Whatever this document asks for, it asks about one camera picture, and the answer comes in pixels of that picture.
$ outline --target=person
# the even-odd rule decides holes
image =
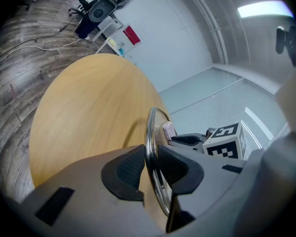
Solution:
[[[117,4],[116,4],[116,9],[112,11],[112,13],[115,12],[116,10],[125,8],[126,5],[129,5],[129,3],[132,2],[133,0],[119,0],[119,1],[114,0],[114,1],[117,2]],[[92,9],[90,9],[87,12],[87,14],[83,17],[80,25],[75,30],[75,33],[78,34],[80,39],[88,39],[89,38],[88,34],[92,32],[102,22],[102,21],[100,22],[91,21],[89,16],[90,12],[92,13]]]

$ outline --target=office chair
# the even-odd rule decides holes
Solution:
[[[74,9],[74,8],[71,8],[69,9],[68,11],[74,11],[72,13],[69,14],[69,16],[72,16],[73,14],[79,14],[80,16],[84,16],[88,10],[90,10],[92,8],[92,6],[97,2],[98,0],[93,0],[91,2],[87,2],[87,0],[79,0],[80,2],[80,6],[78,9]]]

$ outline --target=white wall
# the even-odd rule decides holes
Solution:
[[[212,57],[189,0],[134,0],[116,13],[143,42],[125,58],[161,92],[206,69]]]
[[[276,28],[288,30],[296,23],[283,16],[240,18],[238,7],[259,1],[266,0],[205,0],[222,32],[229,64],[283,84],[294,68],[286,50],[281,55],[275,52]]]

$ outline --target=round table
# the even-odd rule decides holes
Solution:
[[[112,54],[84,57],[46,90],[30,134],[35,187],[69,164],[145,143],[151,107],[166,108],[134,64]]]

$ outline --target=speaker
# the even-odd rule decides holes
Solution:
[[[101,22],[106,17],[108,17],[115,9],[116,5],[111,0],[99,0],[90,9],[89,18],[92,22]]]

